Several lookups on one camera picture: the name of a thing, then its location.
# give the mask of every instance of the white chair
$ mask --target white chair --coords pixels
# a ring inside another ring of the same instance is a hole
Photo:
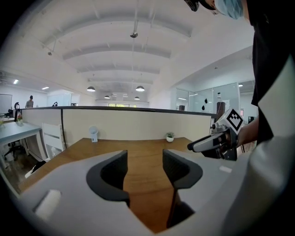
[[[47,153],[47,158],[44,161],[48,162],[65,150],[62,126],[61,124],[52,125],[42,123],[42,134]],[[25,174],[26,178],[28,178],[33,173],[33,169],[34,167],[32,168],[32,170]]]

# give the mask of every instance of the small potted plant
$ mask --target small potted plant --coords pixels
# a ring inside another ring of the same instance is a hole
[[[168,142],[173,142],[173,140],[174,140],[174,133],[173,132],[168,132],[167,134],[166,134],[166,140],[168,141]]]
[[[18,121],[20,124],[23,123],[23,116],[22,116],[21,114],[18,114],[17,121]]]

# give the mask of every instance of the white cubicle partition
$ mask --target white cubicle partition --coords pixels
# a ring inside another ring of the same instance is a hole
[[[26,110],[22,110],[22,115],[23,115],[24,122],[38,125],[40,127],[42,127],[42,123],[53,124],[53,125],[61,124],[60,109],[58,110],[26,109]],[[42,142],[44,143],[42,133],[40,133],[40,136],[41,136]],[[36,137],[32,136],[32,137],[26,138],[26,141],[31,154],[34,157],[37,156],[41,158]]]
[[[210,116],[162,112],[64,109],[63,114],[67,146],[89,138],[90,126],[98,128],[100,139],[163,139],[171,131],[194,141],[209,134],[211,122]]]

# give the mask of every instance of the white pot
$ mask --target white pot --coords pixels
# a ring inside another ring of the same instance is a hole
[[[174,138],[166,137],[166,140],[167,140],[168,142],[173,142]]]

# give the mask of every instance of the cubicle partition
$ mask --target cubicle partition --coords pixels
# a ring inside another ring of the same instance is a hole
[[[90,126],[96,126],[98,138],[105,140],[157,140],[174,132],[176,138],[194,141],[209,134],[211,119],[215,118],[215,114],[200,112],[101,106],[29,108],[22,114],[24,122],[40,127],[42,123],[62,124],[67,147],[90,138]],[[27,143],[40,156],[34,137]]]
[[[38,125],[42,127],[42,123],[58,125],[62,124],[61,121],[61,111],[60,109],[38,109],[38,108],[28,108],[22,110],[23,121],[31,124]],[[37,145],[36,136],[31,136],[26,138],[26,142],[29,148],[29,152],[38,160],[42,160],[41,154]]]

